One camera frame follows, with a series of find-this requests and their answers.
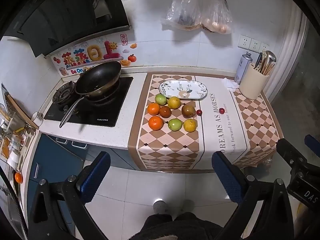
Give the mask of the yellow orange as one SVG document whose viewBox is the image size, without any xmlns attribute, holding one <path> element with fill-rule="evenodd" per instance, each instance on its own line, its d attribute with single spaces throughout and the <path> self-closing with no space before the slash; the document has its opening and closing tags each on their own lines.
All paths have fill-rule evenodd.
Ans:
<svg viewBox="0 0 320 240">
<path fill-rule="evenodd" d="M 195 119 L 187 119 L 183 123 L 183 128 L 186 132 L 191 133 L 197 129 L 197 120 Z"/>
<path fill-rule="evenodd" d="M 181 101 L 178 97 L 172 96 L 168 99 L 168 107 L 170 109 L 178 109 L 181 105 Z"/>
</svg>

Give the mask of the green apple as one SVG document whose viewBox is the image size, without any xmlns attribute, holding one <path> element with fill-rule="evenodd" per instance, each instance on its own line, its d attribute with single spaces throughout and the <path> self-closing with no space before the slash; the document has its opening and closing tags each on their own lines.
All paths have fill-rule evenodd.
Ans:
<svg viewBox="0 0 320 240">
<path fill-rule="evenodd" d="M 155 103 L 160 106 L 164 106 L 167 104 L 167 98 L 163 94 L 159 93 L 155 96 Z"/>
<path fill-rule="evenodd" d="M 168 128 L 173 132 L 179 131 L 182 126 L 183 122 L 178 118 L 171 119 L 168 122 Z"/>
</svg>

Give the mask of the brown green fruit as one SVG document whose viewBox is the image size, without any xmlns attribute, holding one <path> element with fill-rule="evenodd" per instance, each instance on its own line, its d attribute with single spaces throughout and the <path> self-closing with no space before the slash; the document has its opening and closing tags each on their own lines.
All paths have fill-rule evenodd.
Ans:
<svg viewBox="0 0 320 240">
<path fill-rule="evenodd" d="M 184 118 L 189 119 L 196 114 L 196 110 L 195 110 L 195 107 L 192 105 L 183 105 L 181 109 L 181 113 Z"/>
</svg>

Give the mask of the orange tangerine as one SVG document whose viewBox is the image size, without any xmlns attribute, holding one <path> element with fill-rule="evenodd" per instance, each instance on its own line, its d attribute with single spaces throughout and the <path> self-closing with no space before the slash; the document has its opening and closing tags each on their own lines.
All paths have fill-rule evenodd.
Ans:
<svg viewBox="0 0 320 240">
<path fill-rule="evenodd" d="M 158 103 L 150 103 L 147 107 L 147 112 L 150 115 L 158 115 L 160 110 L 160 105 Z"/>
<path fill-rule="evenodd" d="M 163 127 L 163 120 L 159 116 L 152 116 L 148 121 L 148 125 L 153 131 L 157 131 Z"/>
</svg>

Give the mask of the dark brown fruit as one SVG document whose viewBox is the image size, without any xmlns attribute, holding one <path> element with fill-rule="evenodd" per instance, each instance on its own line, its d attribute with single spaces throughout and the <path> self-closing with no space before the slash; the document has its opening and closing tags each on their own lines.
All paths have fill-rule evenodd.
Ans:
<svg viewBox="0 0 320 240">
<path fill-rule="evenodd" d="M 159 109 L 159 115 L 163 118 L 169 118 L 171 116 L 171 109 L 168 106 L 162 106 Z"/>
</svg>

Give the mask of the right grey slipper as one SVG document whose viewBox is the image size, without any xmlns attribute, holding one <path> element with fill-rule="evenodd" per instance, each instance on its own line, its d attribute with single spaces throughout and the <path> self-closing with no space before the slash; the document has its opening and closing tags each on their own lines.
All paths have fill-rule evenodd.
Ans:
<svg viewBox="0 0 320 240">
<path fill-rule="evenodd" d="M 193 212 L 195 207 L 195 203 L 192 200 L 186 199 L 184 200 L 182 207 L 180 208 L 180 213 Z"/>
</svg>

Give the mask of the grey slipper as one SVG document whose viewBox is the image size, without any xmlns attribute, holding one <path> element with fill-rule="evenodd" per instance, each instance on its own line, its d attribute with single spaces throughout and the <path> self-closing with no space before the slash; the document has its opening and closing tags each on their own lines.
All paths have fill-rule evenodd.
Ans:
<svg viewBox="0 0 320 240">
<path fill-rule="evenodd" d="M 159 214 L 159 215 L 169 214 L 169 206 L 167 205 L 166 202 L 159 199 L 154 202 L 153 211 L 155 214 Z"/>
<path fill-rule="evenodd" d="M 195 203 L 192 200 L 186 199 L 184 200 L 182 207 L 180 208 L 180 213 L 193 212 L 195 207 Z"/>
</svg>

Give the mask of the small orange on shelf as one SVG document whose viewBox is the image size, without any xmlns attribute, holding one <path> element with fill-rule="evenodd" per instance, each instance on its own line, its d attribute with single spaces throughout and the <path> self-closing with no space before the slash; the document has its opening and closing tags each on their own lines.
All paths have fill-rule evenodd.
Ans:
<svg viewBox="0 0 320 240">
<path fill-rule="evenodd" d="M 23 176 L 20 172 L 16 172 L 14 175 L 15 181 L 18 184 L 22 184 L 23 183 Z"/>
</svg>

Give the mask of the left grey slipper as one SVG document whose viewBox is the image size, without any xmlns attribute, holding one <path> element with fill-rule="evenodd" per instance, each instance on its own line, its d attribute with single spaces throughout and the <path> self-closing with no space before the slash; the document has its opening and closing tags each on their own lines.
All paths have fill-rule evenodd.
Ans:
<svg viewBox="0 0 320 240">
<path fill-rule="evenodd" d="M 155 214 L 159 214 L 159 215 L 169 214 L 169 206 L 167 205 L 166 202 L 159 199 L 154 202 L 153 211 Z"/>
</svg>

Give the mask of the checkered table mat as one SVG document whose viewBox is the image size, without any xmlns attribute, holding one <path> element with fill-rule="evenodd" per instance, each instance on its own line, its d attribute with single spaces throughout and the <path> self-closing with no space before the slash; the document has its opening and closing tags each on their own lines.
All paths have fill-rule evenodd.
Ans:
<svg viewBox="0 0 320 240">
<path fill-rule="evenodd" d="M 193 80 L 203 83 L 207 96 L 201 100 L 182 100 L 182 105 L 200 109 L 195 115 L 197 129 L 173 132 L 163 127 L 153 131 L 148 121 L 147 107 L 159 93 L 159 85 L 168 80 Z M 148 73 L 140 94 L 138 107 L 129 136 L 128 150 L 142 171 L 202 173 L 212 170 L 211 158 L 221 151 L 239 167 L 256 166 L 276 151 L 276 143 L 283 137 L 280 124 L 264 94 L 249 100 L 239 90 L 231 92 L 221 77 L 196 76 L 183 73 Z"/>
</svg>

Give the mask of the cream utensil holder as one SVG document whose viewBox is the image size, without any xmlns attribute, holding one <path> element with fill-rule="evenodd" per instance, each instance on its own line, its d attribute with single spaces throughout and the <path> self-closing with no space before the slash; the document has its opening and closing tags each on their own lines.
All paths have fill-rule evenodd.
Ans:
<svg viewBox="0 0 320 240">
<path fill-rule="evenodd" d="M 260 95 L 268 81 L 269 75 L 263 75 L 254 69 L 254 64 L 250 63 L 240 82 L 240 92 L 250 100 L 255 100 Z"/>
</svg>

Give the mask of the white mug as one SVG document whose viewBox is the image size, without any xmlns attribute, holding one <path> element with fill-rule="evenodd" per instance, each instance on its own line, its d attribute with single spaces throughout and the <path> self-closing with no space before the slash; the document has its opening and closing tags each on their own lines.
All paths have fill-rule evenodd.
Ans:
<svg viewBox="0 0 320 240">
<path fill-rule="evenodd" d="M 32 115 L 31 120 L 36 126 L 40 127 L 43 123 L 43 114 L 40 112 L 35 112 Z"/>
</svg>

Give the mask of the cluttered side shelf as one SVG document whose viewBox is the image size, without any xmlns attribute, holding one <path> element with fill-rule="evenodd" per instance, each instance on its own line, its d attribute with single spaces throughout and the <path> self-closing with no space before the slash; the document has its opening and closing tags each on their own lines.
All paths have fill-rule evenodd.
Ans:
<svg viewBox="0 0 320 240">
<path fill-rule="evenodd" d="M 21 172 L 24 157 L 35 131 L 39 129 L 31 118 L 17 104 L 7 89 L 1 85 L 3 103 L 1 104 L 1 156 L 10 168 Z"/>
</svg>

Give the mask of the utensils in holder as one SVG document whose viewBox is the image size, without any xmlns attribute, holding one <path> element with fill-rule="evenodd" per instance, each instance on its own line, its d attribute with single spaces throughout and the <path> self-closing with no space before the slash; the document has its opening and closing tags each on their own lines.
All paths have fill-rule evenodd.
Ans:
<svg viewBox="0 0 320 240">
<path fill-rule="evenodd" d="M 260 74 L 268 75 L 269 72 L 274 68 L 277 62 L 275 54 L 269 50 L 263 50 L 254 65 L 254 70 L 258 71 Z"/>
</svg>

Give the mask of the black gas stove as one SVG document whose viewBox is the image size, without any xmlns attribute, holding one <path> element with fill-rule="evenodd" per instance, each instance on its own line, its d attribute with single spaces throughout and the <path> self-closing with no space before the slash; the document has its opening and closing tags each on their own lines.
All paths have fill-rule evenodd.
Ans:
<svg viewBox="0 0 320 240">
<path fill-rule="evenodd" d="M 114 127 L 132 81 L 133 77 L 120 77 L 105 96 L 80 101 L 68 121 L 81 125 Z M 75 82 L 69 81 L 55 92 L 52 104 L 44 116 L 46 120 L 60 122 L 63 119 L 72 104 L 80 98 L 74 87 Z"/>
</svg>

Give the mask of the deer pattern oval plate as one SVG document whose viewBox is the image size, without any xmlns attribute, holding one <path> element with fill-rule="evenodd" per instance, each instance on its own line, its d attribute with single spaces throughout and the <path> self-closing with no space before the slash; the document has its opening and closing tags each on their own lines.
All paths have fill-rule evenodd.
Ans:
<svg viewBox="0 0 320 240">
<path fill-rule="evenodd" d="M 182 100 L 201 100 L 207 96 L 207 87 L 193 80 L 168 80 L 159 85 L 159 92 L 166 98 L 173 96 Z"/>
</svg>

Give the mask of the grey gas canister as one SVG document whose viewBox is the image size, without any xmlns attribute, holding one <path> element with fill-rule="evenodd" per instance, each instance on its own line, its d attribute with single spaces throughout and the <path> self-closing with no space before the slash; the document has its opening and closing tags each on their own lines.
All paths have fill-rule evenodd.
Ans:
<svg viewBox="0 0 320 240">
<path fill-rule="evenodd" d="M 244 77 L 244 74 L 246 72 L 246 69 L 251 62 L 252 62 L 251 53 L 247 51 L 245 54 L 241 56 L 238 68 L 236 70 L 234 81 L 237 84 L 241 83 L 242 78 Z"/>
</svg>

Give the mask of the black frying pan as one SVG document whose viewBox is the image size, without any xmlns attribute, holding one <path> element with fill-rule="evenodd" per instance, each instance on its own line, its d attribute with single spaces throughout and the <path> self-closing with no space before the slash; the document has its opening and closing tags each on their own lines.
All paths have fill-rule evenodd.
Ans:
<svg viewBox="0 0 320 240">
<path fill-rule="evenodd" d="M 84 72 L 74 87 L 74 92 L 79 98 L 69 107 L 59 127 L 62 128 L 71 118 L 80 101 L 85 99 L 101 101 L 113 95 L 118 90 L 120 74 L 121 64 L 117 61 L 104 62 Z"/>
</svg>

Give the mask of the plastic bag with eggs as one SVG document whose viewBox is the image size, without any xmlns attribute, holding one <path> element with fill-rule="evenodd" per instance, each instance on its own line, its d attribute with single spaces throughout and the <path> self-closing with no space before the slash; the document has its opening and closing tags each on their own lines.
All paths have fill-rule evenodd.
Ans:
<svg viewBox="0 0 320 240">
<path fill-rule="evenodd" d="M 233 18 L 224 0 L 203 0 L 201 27 L 211 33 L 232 33 Z"/>
</svg>

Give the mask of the plastic bag dark contents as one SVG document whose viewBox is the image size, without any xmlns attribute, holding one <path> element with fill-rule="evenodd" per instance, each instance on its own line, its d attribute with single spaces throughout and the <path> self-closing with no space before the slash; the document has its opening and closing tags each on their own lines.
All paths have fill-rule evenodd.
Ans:
<svg viewBox="0 0 320 240">
<path fill-rule="evenodd" d="M 163 25 L 180 30 L 192 31 L 201 25 L 201 10 L 198 0 L 172 0 L 162 19 Z"/>
</svg>

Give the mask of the black range hood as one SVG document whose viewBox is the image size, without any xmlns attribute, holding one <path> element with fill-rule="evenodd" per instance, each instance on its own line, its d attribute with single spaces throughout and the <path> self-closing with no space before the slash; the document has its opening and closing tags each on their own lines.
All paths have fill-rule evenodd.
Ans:
<svg viewBox="0 0 320 240">
<path fill-rule="evenodd" d="M 30 0 L 4 33 L 28 42 L 35 56 L 129 30 L 121 0 Z"/>
</svg>

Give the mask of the white wall sockets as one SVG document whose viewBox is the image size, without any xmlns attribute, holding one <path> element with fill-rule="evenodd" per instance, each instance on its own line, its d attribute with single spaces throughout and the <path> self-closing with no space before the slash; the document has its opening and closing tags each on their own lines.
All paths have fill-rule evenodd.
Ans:
<svg viewBox="0 0 320 240">
<path fill-rule="evenodd" d="M 245 35 L 240 35 L 238 40 L 238 48 L 246 49 L 255 53 L 262 53 L 263 51 L 269 50 L 270 46 Z"/>
</svg>

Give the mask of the colourful wall sticker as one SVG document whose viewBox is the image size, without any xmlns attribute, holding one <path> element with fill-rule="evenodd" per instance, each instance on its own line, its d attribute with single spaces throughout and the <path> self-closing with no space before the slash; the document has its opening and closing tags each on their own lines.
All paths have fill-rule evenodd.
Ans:
<svg viewBox="0 0 320 240">
<path fill-rule="evenodd" d="M 61 49 L 50 59 L 60 76 L 67 77 L 108 61 L 127 67 L 137 60 L 133 53 L 136 48 L 137 42 L 130 41 L 128 33 L 104 35 Z"/>
</svg>

